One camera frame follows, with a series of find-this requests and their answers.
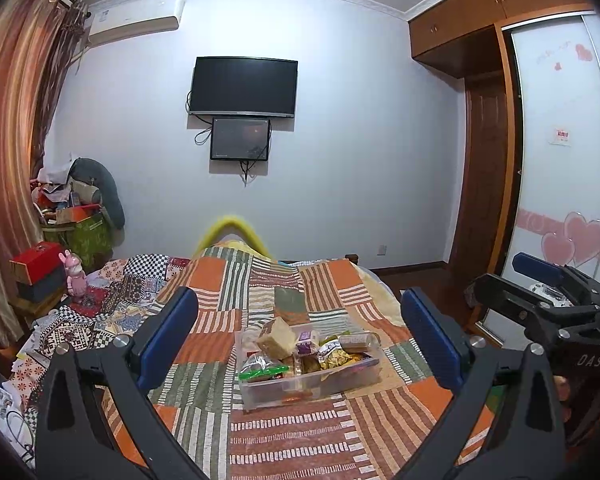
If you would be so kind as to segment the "black wall television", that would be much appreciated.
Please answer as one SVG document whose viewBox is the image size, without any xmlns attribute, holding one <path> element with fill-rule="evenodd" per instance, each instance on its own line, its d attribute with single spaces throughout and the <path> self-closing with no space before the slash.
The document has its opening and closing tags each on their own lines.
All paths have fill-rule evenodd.
<svg viewBox="0 0 600 480">
<path fill-rule="evenodd" d="M 293 118 L 297 61 L 245 56 L 198 56 L 188 112 L 200 116 Z"/>
</svg>

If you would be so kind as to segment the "gold clear cracker package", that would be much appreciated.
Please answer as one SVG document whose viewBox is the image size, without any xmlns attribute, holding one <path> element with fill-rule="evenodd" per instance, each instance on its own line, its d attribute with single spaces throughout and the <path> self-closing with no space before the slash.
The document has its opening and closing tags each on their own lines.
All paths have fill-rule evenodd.
<svg viewBox="0 0 600 480">
<path fill-rule="evenodd" d="M 348 353 L 370 353 L 380 346 L 380 338 L 375 333 L 342 334 L 338 336 L 340 347 Z"/>
</svg>

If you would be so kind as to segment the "striped orange curtain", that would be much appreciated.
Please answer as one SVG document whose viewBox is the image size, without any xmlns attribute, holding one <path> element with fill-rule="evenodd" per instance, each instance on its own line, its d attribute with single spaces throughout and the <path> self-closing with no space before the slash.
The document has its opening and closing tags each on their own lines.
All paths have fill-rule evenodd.
<svg viewBox="0 0 600 480">
<path fill-rule="evenodd" d="M 42 168 L 85 19 L 82 1 L 6 0 L 0 9 L 0 347 L 21 335 L 9 305 L 16 293 L 9 261 L 42 238 L 30 182 Z"/>
</svg>

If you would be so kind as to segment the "clear plastic snack bin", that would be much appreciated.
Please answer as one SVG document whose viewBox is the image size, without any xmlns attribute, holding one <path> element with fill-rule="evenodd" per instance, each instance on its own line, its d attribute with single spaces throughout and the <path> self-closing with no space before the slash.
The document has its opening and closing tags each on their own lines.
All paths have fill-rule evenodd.
<svg viewBox="0 0 600 480">
<path fill-rule="evenodd" d="M 246 411 L 277 408 L 361 388 L 379 379 L 381 346 L 348 353 L 338 336 L 362 330 L 333 330 L 324 323 L 290 325 L 276 318 L 235 336 L 236 382 Z M 240 372 L 285 364 L 281 378 L 241 382 Z"/>
</svg>

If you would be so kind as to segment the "wooden wardrobe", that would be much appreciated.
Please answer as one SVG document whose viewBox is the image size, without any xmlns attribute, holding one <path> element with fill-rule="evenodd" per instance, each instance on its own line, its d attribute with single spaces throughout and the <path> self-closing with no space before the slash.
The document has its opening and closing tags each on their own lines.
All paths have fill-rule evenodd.
<svg viewBox="0 0 600 480">
<path fill-rule="evenodd" d="M 464 290 L 504 268 L 517 209 L 521 104 L 504 28 L 591 9 L 588 0 L 430 0 L 408 19 L 414 61 L 464 81 L 465 155 L 450 262 L 432 299 L 466 328 L 478 320 Z"/>
</svg>

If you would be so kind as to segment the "dark blue box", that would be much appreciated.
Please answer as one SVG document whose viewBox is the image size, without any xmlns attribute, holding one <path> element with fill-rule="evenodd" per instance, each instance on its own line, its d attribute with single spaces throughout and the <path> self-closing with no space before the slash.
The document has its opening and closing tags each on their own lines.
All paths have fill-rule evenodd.
<svg viewBox="0 0 600 480">
<path fill-rule="evenodd" d="M 66 274 L 63 266 L 58 266 L 33 285 L 17 284 L 18 297 L 34 304 L 38 304 L 65 287 Z"/>
</svg>

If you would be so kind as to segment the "green snack packet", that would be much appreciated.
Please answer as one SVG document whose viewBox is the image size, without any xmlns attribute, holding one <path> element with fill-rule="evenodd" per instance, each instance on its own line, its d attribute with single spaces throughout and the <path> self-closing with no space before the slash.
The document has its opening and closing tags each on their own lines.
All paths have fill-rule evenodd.
<svg viewBox="0 0 600 480">
<path fill-rule="evenodd" d="M 258 368 L 257 370 L 246 370 L 238 374 L 238 379 L 241 382 L 262 382 L 262 380 L 281 378 L 288 370 L 289 366 L 285 364 Z"/>
</svg>

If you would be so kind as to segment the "checkered cloth pile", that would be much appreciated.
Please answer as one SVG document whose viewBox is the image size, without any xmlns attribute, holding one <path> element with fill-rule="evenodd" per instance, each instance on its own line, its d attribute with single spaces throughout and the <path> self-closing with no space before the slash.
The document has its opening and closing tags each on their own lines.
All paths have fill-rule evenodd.
<svg viewBox="0 0 600 480">
<path fill-rule="evenodd" d="M 62 295 L 29 323 L 30 335 L 16 358 L 32 356 L 38 362 L 45 361 L 41 350 L 43 333 L 57 320 L 82 326 L 91 335 L 95 348 L 106 346 L 117 334 L 135 333 L 146 318 L 158 314 L 174 292 L 186 284 L 186 274 L 194 267 L 190 259 L 161 254 L 140 254 L 107 262 L 87 275 L 87 291 L 79 302 Z"/>
</svg>

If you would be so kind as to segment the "green cardboard box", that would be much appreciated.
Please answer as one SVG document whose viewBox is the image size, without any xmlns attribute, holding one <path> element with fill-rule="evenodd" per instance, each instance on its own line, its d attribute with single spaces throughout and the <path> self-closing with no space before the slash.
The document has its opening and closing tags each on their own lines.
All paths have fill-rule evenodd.
<svg viewBox="0 0 600 480">
<path fill-rule="evenodd" d="M 99 212 L 80 222 L 43 226 L 46 242 L 61 244 L 76 254 L 86 273 L 101 269 L 112 257 L 109 224 Z"/>
</svg>

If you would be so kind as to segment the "red gift box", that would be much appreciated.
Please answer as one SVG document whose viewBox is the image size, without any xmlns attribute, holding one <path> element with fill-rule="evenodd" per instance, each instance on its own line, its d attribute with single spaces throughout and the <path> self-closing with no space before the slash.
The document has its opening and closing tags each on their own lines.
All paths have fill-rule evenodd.
<svg viewBox="0 0 600 480">
<path fill-rule="evenodd" d="M 39 242 L 9 260 L 12 276 L 18 283 L 34 285 L 61 265 L 59 255 L 63 251 L 61 244 Z"/>
</svg>

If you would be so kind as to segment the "small wall monitor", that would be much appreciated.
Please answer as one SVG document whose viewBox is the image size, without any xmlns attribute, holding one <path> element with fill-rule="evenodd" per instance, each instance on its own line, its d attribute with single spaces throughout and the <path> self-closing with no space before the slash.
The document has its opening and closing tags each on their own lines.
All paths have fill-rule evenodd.
<svg viewBox="0 0 600 480">
<path fill-rule="evenodd" d="M 271 124 L 265 118 L 215 117 L 210 158 L 232 162 L 265 162 L 270 151 Z"/>
</svg>

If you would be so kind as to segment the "dark grey pillow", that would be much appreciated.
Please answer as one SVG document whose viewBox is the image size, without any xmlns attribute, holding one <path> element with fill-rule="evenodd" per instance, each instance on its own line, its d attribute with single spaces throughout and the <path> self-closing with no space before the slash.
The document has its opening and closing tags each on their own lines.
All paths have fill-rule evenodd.
<svg viewBox="0 0 600 480">
<path fill-rule="evenodd" d="M 121 231 L 125 225 L 124 210 L 116 181 L 108 169 L 95 159 L 79 157 L 73 163 L 69 176 L 73 180 L 98 188 L 102 211 L 106 214 L 112 227 Z"/>
</svg>

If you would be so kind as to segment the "white sliding wardrobe door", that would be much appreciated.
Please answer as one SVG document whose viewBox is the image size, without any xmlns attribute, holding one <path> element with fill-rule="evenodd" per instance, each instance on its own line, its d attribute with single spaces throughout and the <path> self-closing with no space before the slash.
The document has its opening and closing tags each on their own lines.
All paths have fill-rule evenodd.
<svg viewBox="0 0 600 480">
<path fill-rule="evenodd" d="M 600 282 L 600 16 L 565 13 L 509 25 L 519 193 L 503 278 L 555 307 L 557 290 L 514 270 L 525 252 Z"/>
</svg>

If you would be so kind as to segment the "white air conditioner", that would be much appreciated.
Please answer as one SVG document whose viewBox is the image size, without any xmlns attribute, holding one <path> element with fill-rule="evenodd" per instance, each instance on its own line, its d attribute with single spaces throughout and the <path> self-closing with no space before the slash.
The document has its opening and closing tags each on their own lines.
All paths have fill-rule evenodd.
<svg viewBox="0 0 600 480">
<path fill-rule="evenodd" d="M 180 27 L 184 0 L 136 0 L 93 12 L 87 44 L 102 44 L 138 36 L 172 32 Z"/>
</svg>

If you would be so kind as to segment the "patchwork striped bed blanket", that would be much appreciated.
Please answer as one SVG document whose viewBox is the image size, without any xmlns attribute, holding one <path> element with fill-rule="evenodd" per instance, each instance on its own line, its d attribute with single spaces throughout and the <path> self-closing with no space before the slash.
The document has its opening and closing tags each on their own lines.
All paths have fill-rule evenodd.
<svg viewBox="0 0 600 480">
<path fill-rule="evenodd" d="M 38 322 L 9 385 L 31 441 L 50 357 L 134 335 L 179 289 L 198 314 L 148 400 L 211 479 L 389 479 L 451 401 L 393 294 L 346 259 L 281 263 L 239 243 L 106 263 Z"/>
</svg>

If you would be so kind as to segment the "pink pig plush toy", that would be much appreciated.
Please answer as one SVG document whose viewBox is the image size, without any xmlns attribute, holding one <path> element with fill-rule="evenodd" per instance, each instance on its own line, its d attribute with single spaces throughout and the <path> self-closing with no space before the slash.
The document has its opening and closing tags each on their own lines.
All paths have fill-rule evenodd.
<svg viewBox="0 0 600 480">
<path fill-rule="evenodd" d="M 58 255 L 66 274 L 68 295 L 73 301 L 80 302 L 86 294 L 87 280 L 81 259 L 66 249 Z"/>
</svg>

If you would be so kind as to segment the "yellow curved headboard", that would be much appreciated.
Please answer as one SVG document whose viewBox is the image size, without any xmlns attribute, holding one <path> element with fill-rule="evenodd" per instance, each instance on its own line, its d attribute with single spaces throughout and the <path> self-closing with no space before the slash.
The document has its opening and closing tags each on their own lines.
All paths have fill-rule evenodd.
<svg viewBox="0 0 600 480">
<path fill-rule="evenodd" d="M 245 250 L 255 256 L 273 258 L 253 226 L 244 218 L 236 216 L 236 214 L 226 214 L 216 219 L 202 234 L 194 255 L 198 256 L 205 249 L 216 244 L 227 244 L 230 248 L 236 246 L 240 250 Z"/>
</svg>

